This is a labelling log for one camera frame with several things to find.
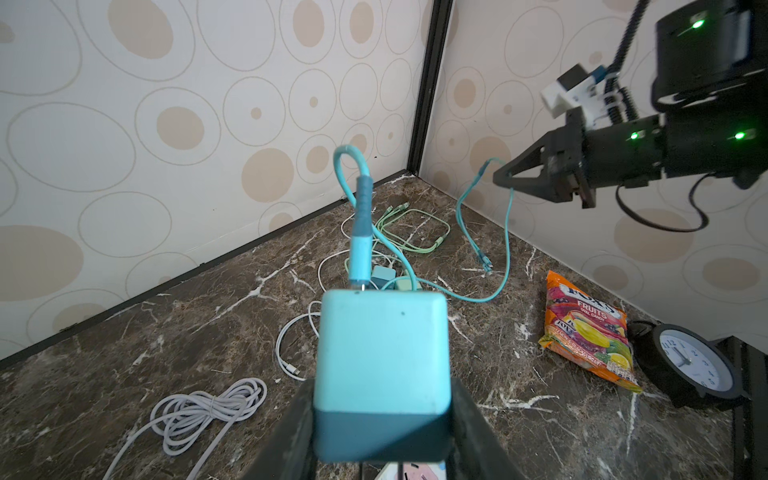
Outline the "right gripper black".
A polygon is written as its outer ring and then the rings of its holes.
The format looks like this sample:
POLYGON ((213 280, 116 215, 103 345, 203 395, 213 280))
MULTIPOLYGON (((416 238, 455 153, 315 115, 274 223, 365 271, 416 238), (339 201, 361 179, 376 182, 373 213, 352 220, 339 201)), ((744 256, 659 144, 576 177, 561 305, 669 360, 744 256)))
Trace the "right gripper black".
POLYGON ((564 126, 540 137, 493 174, 493 184, 554 203, 575 196, 596 206, 600 188, 645 187, 659 180, 665 134, 658 115, 588 130, 582 110, 566 113, 564 126))

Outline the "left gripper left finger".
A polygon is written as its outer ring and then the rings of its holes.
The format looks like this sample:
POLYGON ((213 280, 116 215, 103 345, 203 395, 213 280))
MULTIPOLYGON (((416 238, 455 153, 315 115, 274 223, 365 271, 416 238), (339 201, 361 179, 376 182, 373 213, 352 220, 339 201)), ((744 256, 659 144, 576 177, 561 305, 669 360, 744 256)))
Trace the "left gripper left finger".
POLYGON ((242 480, 316 478, 313 394, 314 380, 303 382, 242 480))

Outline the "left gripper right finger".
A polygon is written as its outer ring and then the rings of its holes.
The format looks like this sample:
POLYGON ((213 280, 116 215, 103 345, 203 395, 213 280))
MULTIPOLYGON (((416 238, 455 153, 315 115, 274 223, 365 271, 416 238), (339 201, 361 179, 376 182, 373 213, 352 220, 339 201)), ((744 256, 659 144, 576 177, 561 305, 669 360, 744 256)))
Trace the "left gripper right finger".
POLYGON ((451 390, 447 479, 525 479, 458 378, 451 379, 451 390))

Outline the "long white colourful power strip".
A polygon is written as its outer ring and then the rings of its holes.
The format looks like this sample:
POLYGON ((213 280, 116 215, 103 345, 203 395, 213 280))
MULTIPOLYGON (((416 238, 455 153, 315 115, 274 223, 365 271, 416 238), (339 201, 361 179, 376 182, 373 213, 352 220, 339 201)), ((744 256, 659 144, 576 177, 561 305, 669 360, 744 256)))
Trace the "long white colourful power strip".
POLYGON ((402 468, 402 479, 405 480, 446 480, 446 466, 440 463, 387 463, 376 475, 376 480, 399 479, 399 468, 402 468))

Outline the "light green charger plug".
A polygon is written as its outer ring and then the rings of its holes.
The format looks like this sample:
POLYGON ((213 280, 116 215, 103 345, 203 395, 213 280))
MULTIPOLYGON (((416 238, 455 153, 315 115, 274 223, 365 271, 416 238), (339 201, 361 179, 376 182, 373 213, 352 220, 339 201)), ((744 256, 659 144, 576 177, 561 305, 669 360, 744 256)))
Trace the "light green charger plug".
POLYGON ((420 290, 421 286, 418 283, 413 285, 409 277, 403 276, 395 279, 393 288, 397 291, 413 291, 420 290))

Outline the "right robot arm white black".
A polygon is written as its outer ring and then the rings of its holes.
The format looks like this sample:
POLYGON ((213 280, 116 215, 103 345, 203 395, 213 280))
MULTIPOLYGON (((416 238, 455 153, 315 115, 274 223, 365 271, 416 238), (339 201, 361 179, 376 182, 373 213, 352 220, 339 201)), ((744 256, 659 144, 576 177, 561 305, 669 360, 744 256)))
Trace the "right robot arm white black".
POLYGON ((751 188, 767 169, 767 5, 694 1, 655 27, 654 114, 641 117, 619 77, 647 10, 639 2, 613 62, 574 66, 542 93, 562 127, 494 174, 495 185, 552 203, 596 204, 602 188, 663 178, 729 178, 751 188))

